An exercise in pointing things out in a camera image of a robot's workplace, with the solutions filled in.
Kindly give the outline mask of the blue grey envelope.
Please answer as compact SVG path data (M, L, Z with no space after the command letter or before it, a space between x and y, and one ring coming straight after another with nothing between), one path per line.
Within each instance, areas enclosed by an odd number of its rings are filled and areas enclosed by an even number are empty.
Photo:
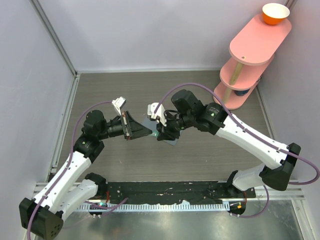
M157 122L156 121L151 121L149 120L148 117L145 117L144 120L142 121L142 125L152 131L157 130ZM171 145L171 146L175 146L178 143L178 140L163 140L163 142Z

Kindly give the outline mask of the white glue stick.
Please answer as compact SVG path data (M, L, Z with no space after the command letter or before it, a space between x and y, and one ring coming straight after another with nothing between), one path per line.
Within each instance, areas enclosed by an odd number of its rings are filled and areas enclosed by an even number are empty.
M158 132L157 130L153 130L153 131L152 131L152 136L153 136L153 137L157 138L158 135L159 135L159 132Z

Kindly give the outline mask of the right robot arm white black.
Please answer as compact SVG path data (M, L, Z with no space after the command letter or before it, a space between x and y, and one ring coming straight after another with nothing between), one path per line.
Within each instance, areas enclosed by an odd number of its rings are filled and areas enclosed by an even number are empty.
M157 121L158 141L174 141L182 130L194 127L201 132L224 138L257 157L262 163L247 170L235 170L227 180L230 195L250 188L266 185L285 191L296 165L301 147L295 143L285 145L274 141L228 114L218 103L202 104L186 89L171 97L175 110L166 110L155 102L148 106L150 120Z

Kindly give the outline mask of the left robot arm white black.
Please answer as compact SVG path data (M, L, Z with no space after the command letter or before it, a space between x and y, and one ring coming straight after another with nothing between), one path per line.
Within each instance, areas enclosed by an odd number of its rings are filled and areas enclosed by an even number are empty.
M123 136L134 140L152 134L152 130L135 121L128 111L110 121L106 121L100 110L90 111L81 131L58 173L34 198L24 198L19 204L21 225L27 230L28 238L35 234L44 240L53 240L66 219L84 201L106 192L106 179L95 173L71 189L102 152L104 139Z

